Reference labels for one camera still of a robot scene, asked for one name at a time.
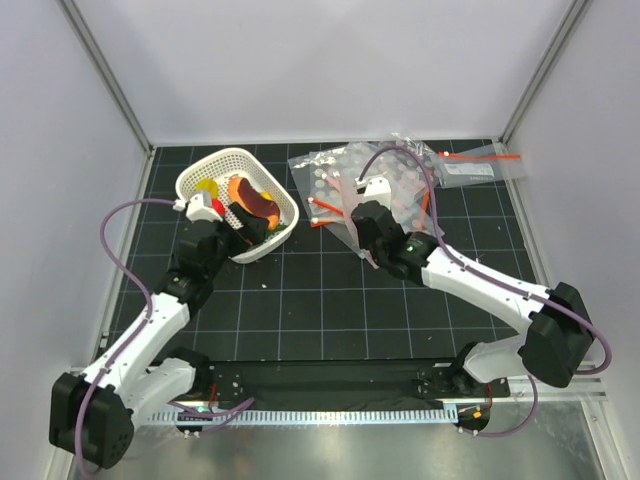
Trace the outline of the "orange maroon toy steak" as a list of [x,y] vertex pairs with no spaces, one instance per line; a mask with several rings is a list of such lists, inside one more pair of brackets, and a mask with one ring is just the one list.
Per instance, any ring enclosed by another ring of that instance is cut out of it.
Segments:
[[237,203],[256,217],[266,219],[269,231],[273,231],[278,226],[280,221],[279,206],[274,200],[265,198],[247,178],[232,177],[228,182],[228,196],[232,203]]

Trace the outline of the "pink zipper clear bag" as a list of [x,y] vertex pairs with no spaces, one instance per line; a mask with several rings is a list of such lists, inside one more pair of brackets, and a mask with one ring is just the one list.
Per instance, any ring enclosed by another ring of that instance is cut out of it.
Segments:
[[342,176],[336,169],[324,172],[322,179],[337,192],[338,197],[335,198],[335,201],[339,202],[339,210],[342,212],[342,219],[330,227],[331,232],[335,233],[361,260],[376,269],[371,254],[360,247],[355,224],[351,219],[351,214],[361,199],[361,195],[357,192],[358,181],[349,175]]

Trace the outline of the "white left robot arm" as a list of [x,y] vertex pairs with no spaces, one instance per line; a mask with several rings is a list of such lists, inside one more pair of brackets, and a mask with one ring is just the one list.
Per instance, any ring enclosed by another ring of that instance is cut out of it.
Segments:
[[202,196],[171,206],[185,214],[186,236],[157,288],[141,290],[145,307],[98,360],[53,384],[49,441],[74,455],[85,478],[93,474],[89,464],[97,469],[117,464],[141,421],[163,404],[182,394],[200,400],[211,390],[207,358],[185,349],[154,371],[146,369],[204,306],[226,260],[247,244]]

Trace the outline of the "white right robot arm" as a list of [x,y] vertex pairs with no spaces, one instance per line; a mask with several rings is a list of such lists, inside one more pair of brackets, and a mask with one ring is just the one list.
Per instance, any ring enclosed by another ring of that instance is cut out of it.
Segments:
[[480,265],[422,232],[406,233],[391,211],[367,201],[351,213],[358,245],[400,280],[453,295],[501,319],[515,335],[470,342],[432,379],[440,392],[475,395],[501,378],[530,375],[567,387],[594,341],[579,292],[560,283],[549,289]]

